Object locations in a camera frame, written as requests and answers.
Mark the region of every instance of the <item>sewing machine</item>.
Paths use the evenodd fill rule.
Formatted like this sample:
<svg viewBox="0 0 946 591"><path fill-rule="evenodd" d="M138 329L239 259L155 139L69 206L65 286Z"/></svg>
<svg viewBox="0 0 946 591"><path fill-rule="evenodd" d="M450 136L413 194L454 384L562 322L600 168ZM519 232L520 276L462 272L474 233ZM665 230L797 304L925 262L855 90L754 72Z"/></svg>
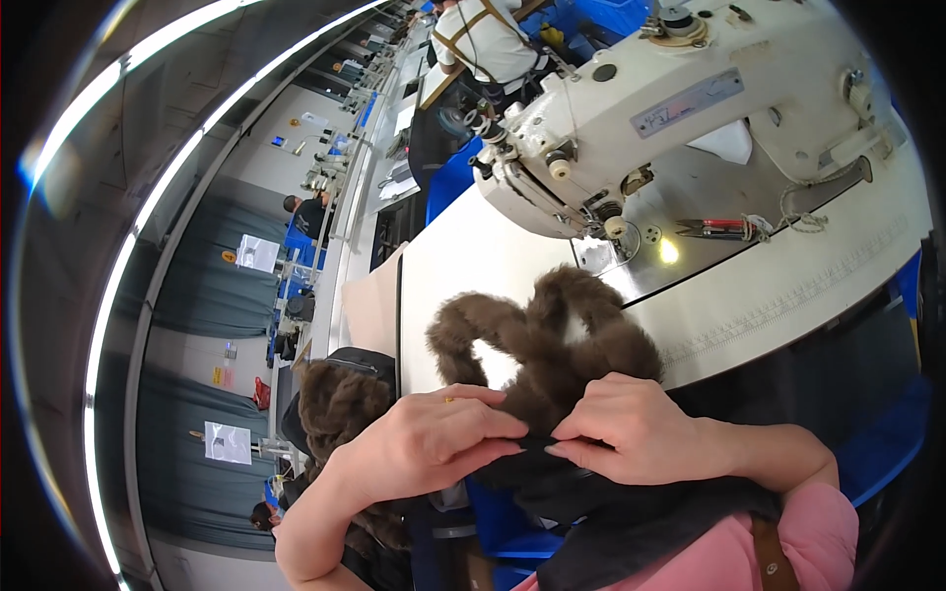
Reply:
<svg viewBox="0 0 946 591"><path fill-rule="evenodd" d="M503 123L467 121L484 141L471 164L485 199L528 232L572 239L578 263L593 272L636 269L617 282L628 301L747 246L677 241L674 253L693 251L686 268L641 279L647 267L667 266L665 253L632 259L667 235L671 213L738 218L758 206L775 224L780 188L811 194L798 198L798 211L820 206L885 174L878 163L906 137L863 47L826 0L694 0L657 10L639 34L563 78L546 77L544 93L510 107ZM740 163L745 171L684 148L733 124L748 129L755 152ZM648 186L661 181L659 191ZM686 183L689 195L675 197Z"/></svg>

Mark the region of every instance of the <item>white sewing machine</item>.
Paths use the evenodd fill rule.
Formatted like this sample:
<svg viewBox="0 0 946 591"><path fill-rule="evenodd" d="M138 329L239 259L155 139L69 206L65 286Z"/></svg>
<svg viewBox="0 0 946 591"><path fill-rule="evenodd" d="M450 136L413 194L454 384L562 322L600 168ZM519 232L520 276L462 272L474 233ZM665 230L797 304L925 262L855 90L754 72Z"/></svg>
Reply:
<svg viewBox="0 0 946 591"><path fill-rule="evenodd" d="M727 124L746 122L783 183L823 181L902 143L889 95L826 0L735 6L659 9L640 35L571 76L546 77L544 94L511 107L504 127L474 122L484 148L471 164L486 200L534 234L610 239L626 261L639 233L622 219L625 202L666 174L651 163Z"/></svg>

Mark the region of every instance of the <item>woman's right hand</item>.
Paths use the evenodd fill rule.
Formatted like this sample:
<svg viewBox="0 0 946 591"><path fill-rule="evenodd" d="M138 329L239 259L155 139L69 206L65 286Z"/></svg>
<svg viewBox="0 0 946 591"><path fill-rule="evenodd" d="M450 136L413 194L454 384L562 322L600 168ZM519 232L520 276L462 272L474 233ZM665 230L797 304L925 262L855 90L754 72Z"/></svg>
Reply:
<svg viewBox="0 0 946 591"><path fill-rule="evenodd" d="M687 416L657 382L612 373L588 383L585 397L552 432L559 443L546 451L620 484L716 478L732 465L706 426L706 420Z"/></svg>

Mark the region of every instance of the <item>pink shirt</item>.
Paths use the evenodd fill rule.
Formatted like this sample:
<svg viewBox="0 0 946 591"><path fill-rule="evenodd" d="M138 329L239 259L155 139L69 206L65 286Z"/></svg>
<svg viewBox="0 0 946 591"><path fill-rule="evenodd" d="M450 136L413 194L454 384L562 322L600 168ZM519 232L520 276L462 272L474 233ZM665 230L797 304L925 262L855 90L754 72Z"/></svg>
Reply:
<svg viewBox="0 0 946 591"><path fill-rule="evenodd" d="M676 555L603 591L762 591L748 514L717 523ZM843 591L854 576L857 512L840 491L815 483L782 512L779 539L802 591ZM538 591L535 574L513 591Z"/></svg>

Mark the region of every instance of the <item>sewing machine label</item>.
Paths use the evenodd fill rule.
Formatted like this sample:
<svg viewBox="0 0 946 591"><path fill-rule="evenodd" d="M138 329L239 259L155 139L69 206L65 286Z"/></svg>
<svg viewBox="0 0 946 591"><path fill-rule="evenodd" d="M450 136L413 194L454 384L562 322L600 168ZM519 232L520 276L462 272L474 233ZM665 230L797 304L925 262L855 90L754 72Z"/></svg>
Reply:
<svg viewBox="0 0 946 591"><path fill-rule="evenodd" d="M641 139L665 130L690 115L736 96L745 89L739 68L729 68L712 78L697 82L647 111L631 117L631 124Z"/></svg>

